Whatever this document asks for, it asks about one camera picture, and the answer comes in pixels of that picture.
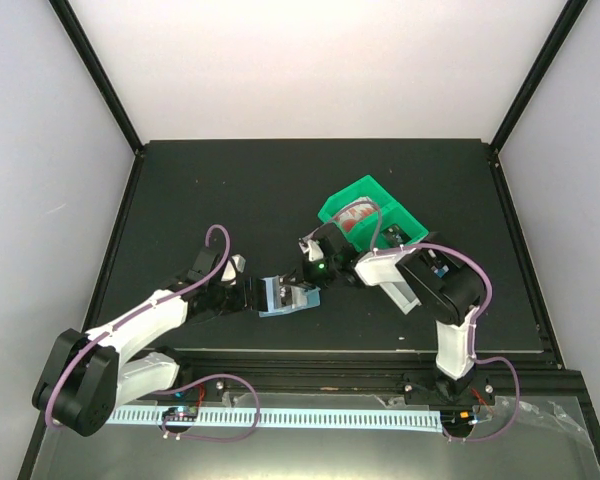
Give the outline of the blue leather card holder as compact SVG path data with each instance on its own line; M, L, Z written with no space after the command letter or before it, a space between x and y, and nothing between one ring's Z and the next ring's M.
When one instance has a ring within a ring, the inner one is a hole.
M289 315L320 305L320 288L292 285L280 275L258 279L256 310L262 318Z

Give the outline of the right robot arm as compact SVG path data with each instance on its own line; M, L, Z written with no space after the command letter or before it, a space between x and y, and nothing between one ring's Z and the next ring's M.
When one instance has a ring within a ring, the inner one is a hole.
M395 226L381 235L388 248L359 251L338 226L328 223L299 240L302 260L283 283L305 291L336 284L379 287L405 315L424 308L437 335L435 370L427 388L447 403L459 402L471 390L477 318L492 295L488 278L473 260L439 244L436 232L420 242L405 242Z

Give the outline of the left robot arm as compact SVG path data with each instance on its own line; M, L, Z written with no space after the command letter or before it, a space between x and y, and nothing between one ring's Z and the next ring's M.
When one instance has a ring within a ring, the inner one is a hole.
M148 299L86 332L67 329L55 340L32 396L47 427L83 437L98 431L120 406L146 395L187 397L195 383L191 365L171 347L142 351L194 319L210 320L246 308L246 260L204 247L192 267L159 285Z

